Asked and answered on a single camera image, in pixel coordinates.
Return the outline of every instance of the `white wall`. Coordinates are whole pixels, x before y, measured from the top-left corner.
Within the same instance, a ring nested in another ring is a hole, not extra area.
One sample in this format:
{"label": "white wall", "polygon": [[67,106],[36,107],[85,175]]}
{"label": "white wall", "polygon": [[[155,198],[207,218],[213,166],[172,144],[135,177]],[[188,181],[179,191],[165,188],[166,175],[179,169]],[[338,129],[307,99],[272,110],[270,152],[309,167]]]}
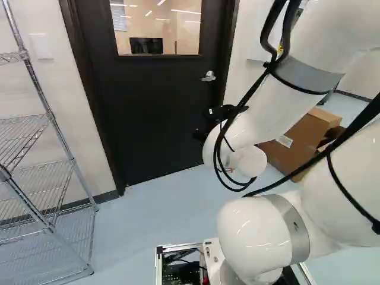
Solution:
{"label": "white wall", "polygon": [[380,92],[380,50],[365,55],[341,80],[340,90],[367,98]]}
{"label": "white wall", "polygon": [[254,23],[253,3],[252,0],[240,0],[239,3],[224,104],[237,104],[264,71],[262,62],[247,59],[252,37],[251,29],[247,27]]}
{"label": "white wall", "polygon": [[[62,19],[58,0],[10,1],[31,60],[46,97],[94,195],[115,190],[86,94]],[[54,59],[38,60],[29,33],[47,33]],[[16,51],[4,9],[0,8],[0,52]],[[22,62],[0,66],[0,117],[43,113],[37,93]],[[49,127],[21,164],[64,159]],[[85,198],[73,179],[65,202]]]}

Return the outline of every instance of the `glass window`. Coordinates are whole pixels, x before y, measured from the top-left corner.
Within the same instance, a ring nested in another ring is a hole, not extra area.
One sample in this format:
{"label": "glass window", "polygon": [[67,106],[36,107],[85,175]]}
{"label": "glass window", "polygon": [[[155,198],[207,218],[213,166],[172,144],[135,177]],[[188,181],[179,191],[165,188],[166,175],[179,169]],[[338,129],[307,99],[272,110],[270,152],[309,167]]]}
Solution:
{"label": "glass window", "polygon": [[110,0],[119,55],[197,55],[202,0]]}

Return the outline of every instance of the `black cable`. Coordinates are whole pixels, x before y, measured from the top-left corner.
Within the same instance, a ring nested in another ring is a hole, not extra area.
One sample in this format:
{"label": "black cable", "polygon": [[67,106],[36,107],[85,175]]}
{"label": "black cable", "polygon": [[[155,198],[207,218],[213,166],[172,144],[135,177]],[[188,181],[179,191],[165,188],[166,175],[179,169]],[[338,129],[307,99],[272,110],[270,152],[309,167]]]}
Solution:
{"label": "black cable", "polygon": [[380,221],[374,218],[371,214],[369,214],[355,199],[352,195],[347,191],[347,189],[340,182],[338,175],[335,172],[333,167],[333,163],[331,161],[330,153],[326,156],[328,170],[331,173],[332,178],[334,179],[335,184],[338,186],[339,190],[343,193],[343,195],[347,198],[347,200],[355,207],[355,209],[362,214],[362,216],[366,217],[372,223],[372,230],[380,235]]}
{"label": "black cable", "polygon": [[[198,263],[198,261],[187,261],[187,260],[184,260],[184,259],[176,259],[176,260],[174,260],[174,262],[175,262],[175,261],[182,261],[182,262],[184,262],[184,263],[189,263],[189,264],[194,263],[194,262],[197,262],[197,263]],[[199,266],[199,268],[202,268],[203,270],[206,270],[206,271],[207,271],[207,269],[206,269],[205,267],[200,266],[200,265],[198,265],[198,266]]]}
{"label": "black cable", "polygon": [[289,4],[286,8],[284,23],[283,23],[283,32],[282,32],[282,46],[283,53],[276,61],[276,65],[282,62],[287,58],[290,52],[290,35],[292,32],[293,19],[295,18],[301,0],[292,0],[289,1]]}
{"label": "black cable", "polygon": [[273,64],[277,58],[277,49],[271,46],[269,43],[269,35],[276,23],[281,10],[284,8],[286,0],[275,0],[272,7],[268,13],[267,19],[265,20],[264,26],[260,34],[260,44],[261,46],[270,54],[272,54],[271,64]]}
{"label": "black cable", "polygon": [[333,141],[324,151],[317,154],[315,157],[310,159],[308,162],[301,165],[296,170],[292,171],[291,173],[289,173],[285,177],[281,178],[280,180],[272,183],[271,185],[263,187],[261,189],[257,189],[255,191],[249,192],[249,193],[245,194],[243,197],[252,197],[252,196],[261,194],[263,192],[269,191],[269,190],[285,183],[286,181],[290,180],[290,178],[296,176],[297,174],[300,174],[302,171],[306,170],[310,166],[319,162],[320,160],[325,158],[328,154],[330,154],[333,150],[335,150],[337,147],[342,145],[342,143],[347,141],[357,131],[362,129],[368,122],[370,122],[379,113],[380,113],[380,93],[378,93],[376,95],[376,97],[372,99],[372,101],[364,108],[363,111],[361,111],[361,113],[346,128],[346,130],[335,141]]}
{"label": "black cable", "polygon": [[[226,170],[223,167],[223,162],[222,162],[221,157],[220,157],[221,142],[222,142],[223,137],[225,136],[227,130],[229,129],[230,125],[233,123],[233,120],[239,114],[240,109],[248,102],[248,100],[256,92],[256,90],[258,89],[258,87],[261,85],[261,83],[263,82],[263,80],[266,78],[266,76],[268,74],[269,74],[269,69],[266,69],[264,71],[264,73],[256,80],[256,82],[248,90],[248,92],[243,96],[242,100],[238,104],[238,107],[232,112],[230,118],[227,119],[226,123],[222,127],[222,129],[221,129],[221,131],[220,131],[220,133],[219,133],[219,135],[218,135],[218,137],[217,137],[217,139],[215,141],[214,152],[213,152],[213,164],[214,164],[215,173],[216,173],[216,175],[217,175],[218,180],[220,181],[220,183],[224,187],[226,187],[227,189],[229,189],[229,190],[231,190],[233,192],[240,192],[240,191],[245,190],[250,184],[252,184],[256,180],[256,178],[251,178],[248,182],[241,183],[241,182],[235,181],[234,179],[232,179],[228,175],[228,173],[226,172]],[[228,180],[231,181],[231,182],[233,182],[233,183],[235,183],[235,184],[237,184],[237,185],[239,185],[239,186],[243,186],[242,188],[239,188],[239,189],[232,188],[232,187],[230,187],[229,185],[227,185],[222,180],[219,172],[217,171],[217,169],[218,169],[218,167],[217,167],[217,160],[219,162],[219,165],[221,166],[221,170],[222,170],[223,174],[228,178]]]}
{"label": "black cable", "polygon": [[[237,105],[237,108],[235,109],[235,112],[233,112],[231,114],[230,118],[227,119],[226,123],[224,124],[222,130],[219,133],[219,136],[217,137],[215,145],[214,145],[213,164],[214,164],[214,170],[215,170],[215,173],[217,175],[217,178],[218,178],[218,180],[220,181],[220,183],[224,187],[226,187],[227,189],[229,189],[229,190],[231,190],[233,192],[240,192],[240,191],[245,190],[249,185],[251,185],[256,180],[256,177],[251,178],[248,182],[244,182],[244,183],[238,182],[238,181],[232,179],[229,176],[229,174],[226,172],[226,170],[224,169],[223,162],[222,162],[221,157],[220,157],[221,142],[222,142],[223,138],[225,137],[225,134],[226,134],[227,130],[229,129],[229,127],[231,126],[233,120],[240,113],[240,111],[242,110],[242,108],[244,107],[244,105],[246,105],[246,103],[252,97],[252,95],[257,91],[258,87],[261,85],[261,83],[263,82],[263,80],[271,72],[271,69],[275,67],[274,62],[276,61],[277,50],[274,49],[269,44],[268,38],[269,38],[269,35],[270,35],[270,33],[271,33],[272,29],[273,29],[273,26],[274,26],[276,20],[278,19],[278,16],[280,15],[281,10],[283,9],[285,3],[286,3],[286,0],[275,0],[274,1],[273,5],[272,5],[272,7],[270,9],[270,12],[268,14],[268,17],[267,17],[267,19],[266,19],[266,21],[264,23],[263,28],[262,28],[261,35],[260,35],[260,42],[261,42],[262,47],[265,50],[269,51],[269,53],[272,54],[272,60],[271,60],[272,64],[269,64],[269,66],[266,68],[266,70],[264,71],[264,73],[256,80],[256,82],[252,85],[252,87],[248,90],[248,92],[243,96],[242,100]],[[295,4],[289,3],[288,9],[287,9],[287,13],[286,13],[287,17],[284,19],[284,22],[287,22],[287,23],[283,24],[283,27],[285,27],[285,29],[283,30],[283,37],[289,39],[289,44],[286,45],[286,47],[284,48],[284,53],[283,54],[285,54],[285,55],[289,54],[289,49],[290,49],[290,32],[291,32],[291,29],[288,28],[288,27],[292,26],[293,17],[295,15],[295,13],[293,12],[294,10],[296,10],[295,9]],[[219,169],[217,167],[216,159],[218,160],[218,163],[221,166],[221,171],[223,172],[223,174],[225,175],[225,177],[229,181],[231,181],[232,183],[234,183],[235,185],[242,186],[241,188],[238,188],[238,189],[232,188],[232,187],[230,187],[229,185],[227,185],[222,180],[222,178],[221,178],[221,176],[219,174]]]}
{"label": "black cable", "polygon": [[224,141],[226,142],[226,144],[228,145],[228,147],[230,148],[230,150],[234,153],[235,150],[232,148],[232,146],[230,145],[230,143],[228,142],[226,136],[223,137],[224,138]]}

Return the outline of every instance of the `robotic arm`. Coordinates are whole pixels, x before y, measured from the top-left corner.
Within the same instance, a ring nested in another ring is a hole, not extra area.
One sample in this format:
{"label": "robotic arm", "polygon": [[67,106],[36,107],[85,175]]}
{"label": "robotic arm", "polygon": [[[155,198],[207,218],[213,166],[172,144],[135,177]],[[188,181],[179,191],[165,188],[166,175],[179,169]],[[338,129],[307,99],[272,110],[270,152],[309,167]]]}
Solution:
{"label": "robotic arm", "polygon": [[[379,26],[378,1],[310,0],[292,31],[289,55],[269,68],[249,109],[227,126],[229,145],[225,140],[220,144],[222,164],[215,162],[219,126],[204,144],[204,163],[232,167],[252,178],[262,173],[266,156],[254,145],[284,134],[356,60],[380,47]],[[375,227],[380,220],[379,142],[380,122],[375,122],[319,161],[300,191],[242,198],[222,208],[221,250],[245,284],[272,284],[283,267],[342,245],[380,245]]]}

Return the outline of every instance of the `wall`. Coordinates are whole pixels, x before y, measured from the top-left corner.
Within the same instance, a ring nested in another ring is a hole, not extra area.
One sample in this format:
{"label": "wall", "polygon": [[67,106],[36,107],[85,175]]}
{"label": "wall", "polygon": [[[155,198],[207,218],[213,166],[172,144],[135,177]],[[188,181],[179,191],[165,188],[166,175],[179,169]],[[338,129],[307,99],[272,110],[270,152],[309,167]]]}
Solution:
{"label": "wall", "polygon": [[[30,51],[37,76],[67,138],[86,181],[94,195],[115,190],[86,94],[76,67],[58,0],[10,1]],[[47,33],[53,59],[38,60],[30,43],[29,33]],[[13,35],[0,8],[0,52],[17,50]],[[43,113],[37,93],[22,62],[0,66],[0,117]],[[34,164],[64,159],[65,155],[51,127],[26,155],[21,164]],[[86,195],[72,180],[65,202]]]}
{"label": "wall", "polygon": [[247,59],[251,42],[250,30],[255,6],[252,0],[240,0],[233,38],[224,104],[237,104],[255,80],[262,74],[262,62]]}
{"label": "wall", "polygon": [[[200,15],[173,12],[171,9],[201,11],[201,0],[166,0],[157,6],[158,2],[159,0],[124,0],[127,5],[125,14],[132,18],[125,19],[128,31],[115,31],[119,54],[131,54],[130,37],[163,38],[164,54],[175,54],[177,40],[178,54],[198,54],[200,24],[185,21],[200,21]],[[137,4],[137,7],[129,7],[131,4]]]}
{"label": "wall", "polygon": [[362,97],[374,98],[380,92],[380,50],[365,55],[341,80],[338,88]]}

